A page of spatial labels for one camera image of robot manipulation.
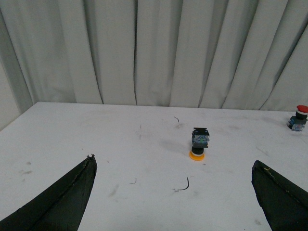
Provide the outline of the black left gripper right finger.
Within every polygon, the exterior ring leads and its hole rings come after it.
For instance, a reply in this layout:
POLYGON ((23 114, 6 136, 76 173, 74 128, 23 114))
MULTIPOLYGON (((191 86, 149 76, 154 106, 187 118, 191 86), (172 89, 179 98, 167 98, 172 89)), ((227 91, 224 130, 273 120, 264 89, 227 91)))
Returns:
POLYGON ((273 231, 308 229, 308 192, 259 160, 252 167, 252 185, 273 231))

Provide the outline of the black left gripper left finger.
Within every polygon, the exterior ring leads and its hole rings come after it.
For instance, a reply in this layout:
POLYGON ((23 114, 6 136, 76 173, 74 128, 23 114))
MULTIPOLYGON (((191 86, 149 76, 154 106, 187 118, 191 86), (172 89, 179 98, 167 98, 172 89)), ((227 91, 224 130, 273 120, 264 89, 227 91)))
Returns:
POLYGON ((54 184, 0 222, 2 231, 76 231, 83 218, 97 172, 87 156, 54 184))

